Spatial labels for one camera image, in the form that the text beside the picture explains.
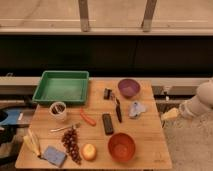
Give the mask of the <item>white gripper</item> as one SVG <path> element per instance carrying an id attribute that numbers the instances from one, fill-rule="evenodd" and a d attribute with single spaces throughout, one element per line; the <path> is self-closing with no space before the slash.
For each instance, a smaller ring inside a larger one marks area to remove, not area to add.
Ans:
<path id="1" fill-rule="evenodd" d="M 162 120 L 175 119 L 179 115 L 179 111 L 182 117 L 187 119 L 195 118 L 195 115 L 187 107 L 187 102 L 184 101 L 179 105 L 179 110 L 177 108 L 172 108 L 169 111 L 165 112 L 162 116 Z"/>

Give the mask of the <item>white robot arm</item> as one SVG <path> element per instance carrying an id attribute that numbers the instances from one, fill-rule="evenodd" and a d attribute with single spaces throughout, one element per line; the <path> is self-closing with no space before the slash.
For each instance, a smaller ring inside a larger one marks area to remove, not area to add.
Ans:
<path id="1" fill-rule="evenodd" d="M 175 119 L 178 116 L 193 119 L 211 111 L 213 111 L 213 78 L 200 84 L 191 99 L 182 102 L 178 108 L 165 112 L 161 116 L 161 120 Z"/>

